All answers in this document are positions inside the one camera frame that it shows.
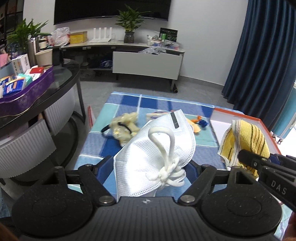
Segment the orange cloth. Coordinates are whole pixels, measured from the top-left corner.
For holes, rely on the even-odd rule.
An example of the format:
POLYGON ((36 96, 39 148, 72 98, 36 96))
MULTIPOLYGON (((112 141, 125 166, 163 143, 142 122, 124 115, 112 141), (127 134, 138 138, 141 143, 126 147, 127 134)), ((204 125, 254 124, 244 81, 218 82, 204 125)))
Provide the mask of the orange cloth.
POLYGON ((188 118, 187 118, 187 122, 190 124, 190 126, 193 129, 193 132, 194 133, 199 133, 201 131, 201 129, 198 126, 198 124, 194 123, 193 121, 189 120, 188 118))

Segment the white face mask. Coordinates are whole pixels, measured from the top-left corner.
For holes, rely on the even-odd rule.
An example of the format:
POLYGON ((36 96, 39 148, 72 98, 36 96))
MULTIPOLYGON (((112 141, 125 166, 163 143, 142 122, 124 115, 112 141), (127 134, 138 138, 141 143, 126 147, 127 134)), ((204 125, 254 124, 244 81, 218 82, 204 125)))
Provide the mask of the white face mask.
POLYGON ((148 121, 114 156, 116 196, 155 196, 185 185, 196 150, 193 128, 181 109, 148 121))

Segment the yellow striped towel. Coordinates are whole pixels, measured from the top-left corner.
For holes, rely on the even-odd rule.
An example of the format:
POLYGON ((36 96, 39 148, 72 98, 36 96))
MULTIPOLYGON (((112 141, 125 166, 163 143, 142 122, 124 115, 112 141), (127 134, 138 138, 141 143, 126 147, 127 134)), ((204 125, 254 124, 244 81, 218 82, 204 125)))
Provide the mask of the yellow striped towel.
POLYGON ((238 153, 241 150, 247 150, 265 158, 270 156, 265 137, 256 125, 244 120, 233 120, 222 137, 218 155, 223 159, 226 168, 240 166, 254 178, 258 178, 257 170, 238 160, 238 153))

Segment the translucent rubber gloves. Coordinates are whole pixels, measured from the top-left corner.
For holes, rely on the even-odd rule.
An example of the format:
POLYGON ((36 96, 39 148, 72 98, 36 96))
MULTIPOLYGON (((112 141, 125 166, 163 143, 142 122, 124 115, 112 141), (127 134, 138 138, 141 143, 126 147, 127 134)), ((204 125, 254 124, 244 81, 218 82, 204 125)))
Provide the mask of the translucent rubber gloves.
POLYGON ((124 113, 112 119, 109 124, 112 136, 124 147, 140 130, 137 126, 137 112, 124 113))

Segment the blue white tissue pack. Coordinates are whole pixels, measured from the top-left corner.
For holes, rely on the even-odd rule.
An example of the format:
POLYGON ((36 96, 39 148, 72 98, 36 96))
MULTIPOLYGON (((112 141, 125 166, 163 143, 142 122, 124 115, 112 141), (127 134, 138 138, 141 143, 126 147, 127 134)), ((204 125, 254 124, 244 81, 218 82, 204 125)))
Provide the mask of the blue white tissue pack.
POLYGON ((163 115, 170 114, 170 113, 171 111, 156 111, 154 113, 147 113, 145 117, 146 117, 146 121, 152 121, 163 115))

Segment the black glass side table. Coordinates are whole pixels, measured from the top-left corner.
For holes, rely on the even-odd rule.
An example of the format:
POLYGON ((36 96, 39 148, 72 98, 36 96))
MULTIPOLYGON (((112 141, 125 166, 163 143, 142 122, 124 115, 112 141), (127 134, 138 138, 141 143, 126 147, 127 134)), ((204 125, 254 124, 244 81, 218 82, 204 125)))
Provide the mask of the black glass side table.
POLYGON ((54 166, 65 167, 78 146, 74 118, 85 122, 80 65, 71 59, 54 66, 54 82, 24 113, 1 118, 1 183, 24 186, 54 166))

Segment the dark blue curtain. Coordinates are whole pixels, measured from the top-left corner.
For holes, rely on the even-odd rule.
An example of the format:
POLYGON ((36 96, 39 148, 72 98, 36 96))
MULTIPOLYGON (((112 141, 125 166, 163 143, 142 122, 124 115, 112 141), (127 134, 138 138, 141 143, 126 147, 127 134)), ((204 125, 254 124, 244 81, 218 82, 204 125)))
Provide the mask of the dark blue curtain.
POLYGON ((295 82, 295 1, 249 1, 222 95, 275 126, 295 82))

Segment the blue white tissue packet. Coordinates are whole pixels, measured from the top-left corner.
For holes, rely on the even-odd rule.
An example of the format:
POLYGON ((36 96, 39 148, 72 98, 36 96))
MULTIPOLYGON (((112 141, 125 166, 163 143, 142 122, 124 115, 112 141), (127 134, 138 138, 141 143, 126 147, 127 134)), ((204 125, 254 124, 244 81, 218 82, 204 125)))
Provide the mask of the blue white tissue packet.
POLYGON ((9 96, 18 93, 23 90, 23 85, 25 84, 25 78, 19 78, 14 81, 8 82, 4 86, 3 96, 9 96))

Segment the white medicine box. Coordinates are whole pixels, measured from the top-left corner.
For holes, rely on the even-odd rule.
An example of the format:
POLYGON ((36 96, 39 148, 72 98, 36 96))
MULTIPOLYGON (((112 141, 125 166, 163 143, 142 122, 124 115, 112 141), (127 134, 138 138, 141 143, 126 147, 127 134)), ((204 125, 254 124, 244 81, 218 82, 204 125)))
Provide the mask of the white medicine box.
POLYGON ((15 75, 24 74, 28 69, 31 68, 29 57, 27 54, 20 55, 15 59, 11 60, 15 75))

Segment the clear plastic bag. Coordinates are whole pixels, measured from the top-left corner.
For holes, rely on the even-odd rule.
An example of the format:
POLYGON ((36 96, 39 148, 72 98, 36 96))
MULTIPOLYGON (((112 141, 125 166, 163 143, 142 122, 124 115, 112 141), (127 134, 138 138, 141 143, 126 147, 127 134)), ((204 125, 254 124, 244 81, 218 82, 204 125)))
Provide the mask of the clear plastic bag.
POLYGON ((166 53, 166 49, 160 46, 150 46, 139 51, 138 53, 158 55, 160 53, 166 53))

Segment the yellow box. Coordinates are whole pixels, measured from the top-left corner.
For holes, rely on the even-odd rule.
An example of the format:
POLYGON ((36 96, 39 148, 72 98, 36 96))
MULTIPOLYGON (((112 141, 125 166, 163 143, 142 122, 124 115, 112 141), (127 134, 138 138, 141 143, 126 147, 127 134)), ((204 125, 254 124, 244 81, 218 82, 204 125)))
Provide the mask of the yellow box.
POLYGON ((70 33, 70 44, 80 44, 86 42, 87 40, 87 31, 70 33))

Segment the white jar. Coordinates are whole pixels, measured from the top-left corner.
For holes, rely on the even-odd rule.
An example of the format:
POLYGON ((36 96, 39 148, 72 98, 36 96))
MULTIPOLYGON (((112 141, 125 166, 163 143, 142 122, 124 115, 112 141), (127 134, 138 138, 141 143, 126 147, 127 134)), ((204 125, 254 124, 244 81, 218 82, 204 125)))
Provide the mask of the white jar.
POLYGON ((46 38, 40 38, 39 39, 39 49, 44 50, 47 48, 47 39, 46 38))

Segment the steel thermos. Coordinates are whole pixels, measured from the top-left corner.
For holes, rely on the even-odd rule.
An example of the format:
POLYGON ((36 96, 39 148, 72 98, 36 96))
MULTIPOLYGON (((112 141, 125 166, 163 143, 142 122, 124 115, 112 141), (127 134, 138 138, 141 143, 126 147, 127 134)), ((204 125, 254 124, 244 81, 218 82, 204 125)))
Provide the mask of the steel thermos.
POLYGON ((32 67, 32 66, 37 65, 37 60, 36 60, 35 54, 40 51, 38 37, 33 37, 28 40, 27 51, 28 51, 30 66, 32 67))

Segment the green plant on side table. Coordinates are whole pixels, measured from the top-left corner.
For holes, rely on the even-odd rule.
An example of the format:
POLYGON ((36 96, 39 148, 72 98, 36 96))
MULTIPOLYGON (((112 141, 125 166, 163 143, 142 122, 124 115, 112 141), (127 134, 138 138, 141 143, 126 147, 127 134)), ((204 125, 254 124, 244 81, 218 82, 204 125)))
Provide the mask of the green plant on side table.
POLYGON ((7 36, 8 44, 17 43, 22 53, 28 52, 28 42, 30 38, 38 36, 49 36, 51 33, 41 32, 41 29, 46 26, 48 20, 41 23, 34 23, 34 19, 31 19, 29 23, 26 19, 22 20, 16 27, 16 29, 7 36))

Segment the black wall television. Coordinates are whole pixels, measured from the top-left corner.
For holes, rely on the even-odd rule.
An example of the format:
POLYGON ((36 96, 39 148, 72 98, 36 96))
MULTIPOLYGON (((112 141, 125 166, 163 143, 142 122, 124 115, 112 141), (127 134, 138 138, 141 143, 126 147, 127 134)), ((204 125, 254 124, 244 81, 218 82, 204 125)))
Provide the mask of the black wall television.
POLYGON ((145 18, 167 20, 171 1, 166 0, 60 0, 55 1, 54 24, 92 18, 110 18, 126 11, 127 6, 143 13, 145 18))

